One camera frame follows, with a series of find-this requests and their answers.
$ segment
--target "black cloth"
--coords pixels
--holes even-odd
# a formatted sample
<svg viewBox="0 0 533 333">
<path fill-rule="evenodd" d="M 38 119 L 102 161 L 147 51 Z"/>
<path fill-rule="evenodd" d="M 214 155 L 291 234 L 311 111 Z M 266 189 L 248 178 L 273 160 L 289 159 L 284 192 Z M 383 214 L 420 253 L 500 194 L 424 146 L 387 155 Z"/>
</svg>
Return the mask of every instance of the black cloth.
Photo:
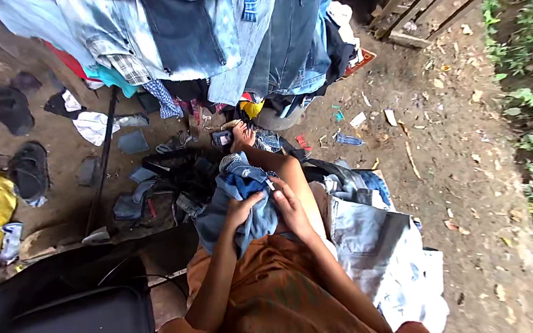
<svg viewBox="0 0 533 333">
<path fill-rule="evenodd" d="M 34 127 L 34 117 L 26 96 L 17 89 L 0 87 L 0 122 L 16 136 L 26 135 Z"/>
<path fill-rule="evenodd" d="M 65 108 L 65 100 L 63 99 L 63 93 L 65 93 L 65 90 L 66 89 L 63 89 L 61 92 L 52 95 L 45 103 L 43 109 L 47 112 L 75 120 L 81 112 L 86 110 L 86 108 L 82 106 L 81 110 L 67 112 L 67 109 Z"/>
</svg>

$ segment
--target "leaf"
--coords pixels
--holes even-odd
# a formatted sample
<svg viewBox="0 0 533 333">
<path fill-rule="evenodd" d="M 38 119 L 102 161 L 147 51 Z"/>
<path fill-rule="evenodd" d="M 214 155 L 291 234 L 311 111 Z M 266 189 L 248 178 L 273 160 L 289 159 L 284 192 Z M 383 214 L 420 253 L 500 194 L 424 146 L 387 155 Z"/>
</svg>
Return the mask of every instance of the leaf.
<svg viewBox="0 0 533 333">
<path fill-rule="evenodd" d="M 444 87 L 444 83 L 441 82 L 441 80 L 439 79 L 434 79 L 433 80 L 433 85 L 436 87 L 436 88 L 443 88 Z"/>
<path fill-rule="evenodd" d="M 507 116 L 517 116 L 520 113 L 522 113 L 522 109 L 518 107 L 509 108 L 503 112 L 503 114 L 506 114 Z"/>
<path fill-rule="evenodd" d="M 505 302 L 505 288 L 503 288 L 503 286 L 501 286 L 500 284 L 495 284 L 493 291 L 499 301 Z"/>
</svg>

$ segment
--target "dirt floor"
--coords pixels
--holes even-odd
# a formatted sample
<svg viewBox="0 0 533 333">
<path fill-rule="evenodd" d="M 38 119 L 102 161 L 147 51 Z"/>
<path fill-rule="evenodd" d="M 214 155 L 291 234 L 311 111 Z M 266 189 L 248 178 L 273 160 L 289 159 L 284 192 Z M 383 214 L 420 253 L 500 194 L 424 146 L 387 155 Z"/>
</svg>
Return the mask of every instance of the dirt floor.
<svg viewBox="0 0 533 333">
<path fill-rule="evenodd" d="M 469 24 L 474 34 L 461 34 L 462 23 Z M 444 252 L 445 298 L 450 308 L 446 332 L 533 332 L 533 227 L 519 166 L 514 162 L 510 141 L 514 135 L 497 108 L 500 91 L 491 79 L 493 67 L 483 51 L 480 12 L 471 12 L 444 34 L 439 47 L 425 51 L 375 41 L 359 22 L 355 26 L 362 47 L 378 57 L 348 79 L 333 84 L 325 97 L 308 107 L 297 125 L 280 134 L 295 143 L 294 137 L 304 133 L 315 158 L 344 158 L 355 168 L 371 168 L 379 159 L 378 167 L 397 210 L 418 217 L 425 246 Z M 35 54 L 32 42 L 10 38 L 23 40 L 23 44 L 19 58 L 0 48 L 0 84 L 26 70 L 42 79 L 44 86 L 29 97 L 36 126 L 28 136 L 13 137 L 0 124 L 0 154 L 12 155 L 27 140 L 40 141 L 48 150 L 53 184 L 43 207 L 19 203 L 14 217 L 24 222 L 24 238 L 47 227 L 63 228 L 55 237 L 32 244 L 27 252 L 34 254 L 83 237 L 93 190 L 79 187 L 76 177 L 82 160 L 101 155 L 101 148 L 83 139 L 69 119 L 42 110 L 54 93 L 43 74 L 46 71 L 38 59 L 28 58 Z M 433 65 L 425 70 L 430 60 Z M 444 64 L 451 69 L 442 72 Z M 474 90 L 483 92 L 479 102 L 471 100 Z M 88 93 L 77 97 L 87 101 L 89 109 L 106 112 L 109 89 L 100 89 L 99 99 Z M 341 107 L 345 119 L 336 121 L 333 105 Z M 400 126 L 388 124 L 384 109 L 392 109 L 396 119 L 406 124 L 410 138 Z M 136 100 L 120 99 L 117 113 L 138 111 Z M 362 111 L 367 119 L 355 131 L 349 121 Z M 334 143 L 330 137 L 338 128 L 361 136 L 366 144 Z M 152 114 L 151 126 L 143 132 L 153 148 L 181 129 L 185 129 L 183 122 Z M 137 128 L 121 129 L 114 137 L 133 130 Z M 206 142 L 209 133 L 203 135 L 202 142 Z M 322 144 L 328 148 L 319 145 L 322 135 L 326 135 Z M 127 176 L 147 155 L 123 154 L 113 141 L 110 178 L 104 190 L 107 212 L 119 193 L 134 190 L 136 184 Z M 409 162 L 406 143 L 420 179 Z M 448 229 L 446 220 L 461 226 L 463 232 Z M 497 285 L 505 291 L 501 300 L 494 292 Z"/>
</svg>

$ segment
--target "person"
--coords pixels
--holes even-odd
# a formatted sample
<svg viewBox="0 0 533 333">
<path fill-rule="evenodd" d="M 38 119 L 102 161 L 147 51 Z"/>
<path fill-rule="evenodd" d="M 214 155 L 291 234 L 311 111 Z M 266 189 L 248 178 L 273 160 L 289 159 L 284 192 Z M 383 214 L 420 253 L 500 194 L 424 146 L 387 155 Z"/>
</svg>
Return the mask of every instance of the person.
<svg viewBox="0 0 533 333">
<path fill-rule="evenodd" d="M 278 177 L 273 197 L 283 217 L 271 236 L 253 240 L 237 260 L 236 228 L 262 199 L 232 199 L 213 255 L 200 247 L 187 267 L 189 299 L 185 318 L 159 332 L 392 332 L 371 300 L 359 290 L 327 246 L 324 223 L 297 159 L 253 148 L 255 133 L 233 129 L 232 152 Z M 287 237 L 292 233 L 296 237 Z M 407 322 L 400 333 L 428 333 Z"/>
</svg>

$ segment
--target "checkered fabric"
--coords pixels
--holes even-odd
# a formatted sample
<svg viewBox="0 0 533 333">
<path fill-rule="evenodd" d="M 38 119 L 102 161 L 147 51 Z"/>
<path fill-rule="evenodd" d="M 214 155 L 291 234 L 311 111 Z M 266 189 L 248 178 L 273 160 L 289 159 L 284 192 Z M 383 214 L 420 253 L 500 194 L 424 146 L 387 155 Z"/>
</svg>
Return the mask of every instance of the checkered fabric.
<svg viewBox="0 0 533 333">
<path fill-rule="evenodd" d="M 161 81 L 151 80 L 148 83 L 143 84 L 143 87 L 159 100 L 159 116 L 162 117 L 162 119 L 174 116 L 183 116 L 182 109 L 180 106 L 174 104 L 172 95 L 170 95 Z"/>
<path fill-rule="evenodd" d="M 244 21 L 256 22 L 256 3 L 258 0 L 244 0 L 244 13 L 242 19 Z"/>
</svg>

